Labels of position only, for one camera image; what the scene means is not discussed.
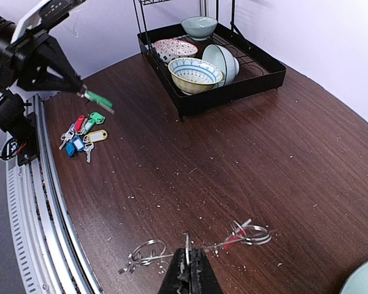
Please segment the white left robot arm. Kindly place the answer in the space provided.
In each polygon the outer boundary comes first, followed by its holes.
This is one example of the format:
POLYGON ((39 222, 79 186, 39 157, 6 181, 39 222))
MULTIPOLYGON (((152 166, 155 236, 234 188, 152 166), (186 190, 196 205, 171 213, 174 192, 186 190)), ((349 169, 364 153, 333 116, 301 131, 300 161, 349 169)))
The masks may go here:
POLYGON ((50 30, 65 20, 81 1, 40 1, 18 23, 0 16, 0 129, 11 138, 0 154, 18 165, 39 157, 36 114, 25 114, 31 103, 10 90, 64 91, 83 94, 80 76, 50 30))

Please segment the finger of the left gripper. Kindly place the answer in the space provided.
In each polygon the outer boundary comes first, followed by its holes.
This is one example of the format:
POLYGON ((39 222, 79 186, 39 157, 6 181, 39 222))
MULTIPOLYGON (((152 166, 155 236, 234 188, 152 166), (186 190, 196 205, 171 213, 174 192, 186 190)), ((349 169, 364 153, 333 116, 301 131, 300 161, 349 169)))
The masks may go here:
POLYGON ((42 44, 42 55, 45 58, 47 67, 53 69, 61 78, 69 77, 70 75, 79 76, 54 37, 48 37, 42 44))
POLYGON ((76 75, 60 78, 48 72, 25 75, 18 78, 17 86, 25 91, 79 92, 83 82, 76 75))

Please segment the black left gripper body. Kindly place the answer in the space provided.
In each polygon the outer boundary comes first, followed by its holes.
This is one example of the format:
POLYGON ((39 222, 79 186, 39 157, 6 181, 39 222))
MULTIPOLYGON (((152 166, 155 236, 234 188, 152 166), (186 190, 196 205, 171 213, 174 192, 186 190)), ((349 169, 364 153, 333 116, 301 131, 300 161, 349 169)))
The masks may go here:
POLYGON ((48 72, 42 55, 42 44, 50 35, 26 36, 10 43, 8 33, 0 33, 0 92, 6 91, 18 78, 48 72))

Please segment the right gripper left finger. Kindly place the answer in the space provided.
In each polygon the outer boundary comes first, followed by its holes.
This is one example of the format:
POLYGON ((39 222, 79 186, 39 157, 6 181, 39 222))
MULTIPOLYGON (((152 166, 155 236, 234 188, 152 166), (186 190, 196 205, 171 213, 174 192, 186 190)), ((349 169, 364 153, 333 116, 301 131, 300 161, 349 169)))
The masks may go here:
POLYGON ((189 294, 190 268, 184 248, 175 250, 158 294, 189 294))

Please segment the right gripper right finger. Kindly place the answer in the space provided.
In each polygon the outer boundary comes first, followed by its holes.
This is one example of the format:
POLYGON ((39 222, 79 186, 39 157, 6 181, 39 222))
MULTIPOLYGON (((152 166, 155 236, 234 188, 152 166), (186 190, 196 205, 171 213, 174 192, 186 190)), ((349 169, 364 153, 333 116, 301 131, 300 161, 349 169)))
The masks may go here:
POLYGON ((190 293, 223 294, 203 249, 192 249, 190 253, 190 293))

